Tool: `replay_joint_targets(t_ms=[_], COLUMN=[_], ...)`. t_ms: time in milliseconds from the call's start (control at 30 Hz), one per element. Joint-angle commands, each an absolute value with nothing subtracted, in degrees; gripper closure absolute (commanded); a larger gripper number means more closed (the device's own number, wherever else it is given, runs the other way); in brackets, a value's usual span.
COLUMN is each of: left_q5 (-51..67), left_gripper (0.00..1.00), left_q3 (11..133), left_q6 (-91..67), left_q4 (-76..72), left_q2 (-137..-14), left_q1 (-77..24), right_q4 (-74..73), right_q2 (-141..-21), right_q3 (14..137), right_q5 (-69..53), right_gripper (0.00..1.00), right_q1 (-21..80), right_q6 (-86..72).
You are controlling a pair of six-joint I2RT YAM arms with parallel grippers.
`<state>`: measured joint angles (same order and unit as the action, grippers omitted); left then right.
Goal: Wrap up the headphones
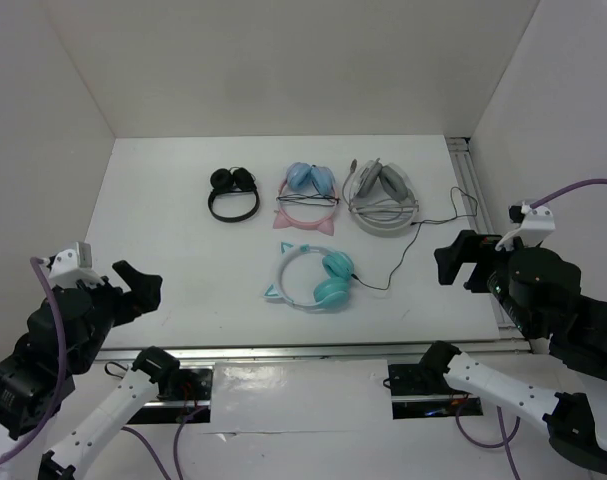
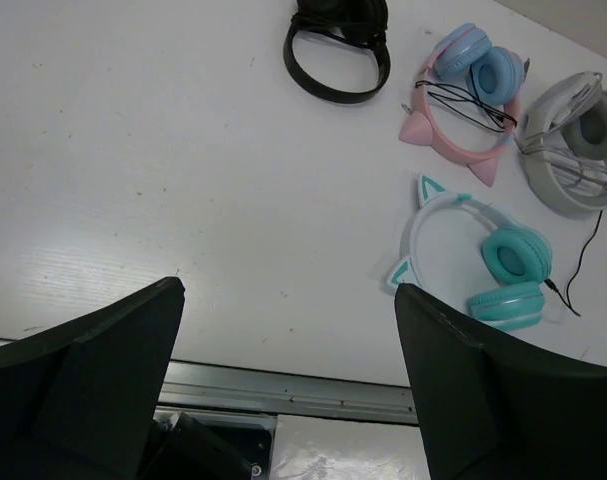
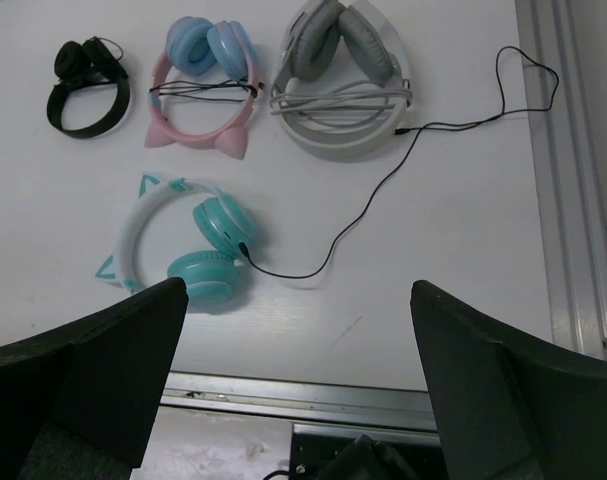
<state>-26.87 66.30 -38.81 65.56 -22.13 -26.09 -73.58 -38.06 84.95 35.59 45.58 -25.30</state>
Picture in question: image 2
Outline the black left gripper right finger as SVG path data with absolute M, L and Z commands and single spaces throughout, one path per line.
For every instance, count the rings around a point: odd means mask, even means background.
M 607 479 L 607 367 L 536 347 L 413 285 L 397 327 L 434 479 Z

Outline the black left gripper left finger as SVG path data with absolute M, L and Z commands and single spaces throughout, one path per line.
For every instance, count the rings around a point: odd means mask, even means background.
M 184 307 L 165 277 L 0 346 L 0 479 L 133 479 Z

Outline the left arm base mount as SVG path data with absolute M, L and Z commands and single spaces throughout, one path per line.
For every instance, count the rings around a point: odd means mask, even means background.
M 139 479 L 267 479 L 277 419 L 272 415 L 159 407 Z

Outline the teal white cat-ear headphones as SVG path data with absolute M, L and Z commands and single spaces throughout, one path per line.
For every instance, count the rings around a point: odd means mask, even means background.
M 409 251 L 391 269 L 385 280 L 387 287 L 411 284 L 427 288 L 420 271 L 419 230 L 430 215 L 440 210 L 463 209 L 492 225 L 480 252 L 489 273 L 500 284 L 469 297 L 471 317 L 504 332 L 539 323 L 545 304 L 541 285 L 551 279 L 553 264 L 548 240 L 500 209 L 470 194 L 450 191 L 427 175 L 418 177 L 417 186 L 419 209 L 410 225 Z

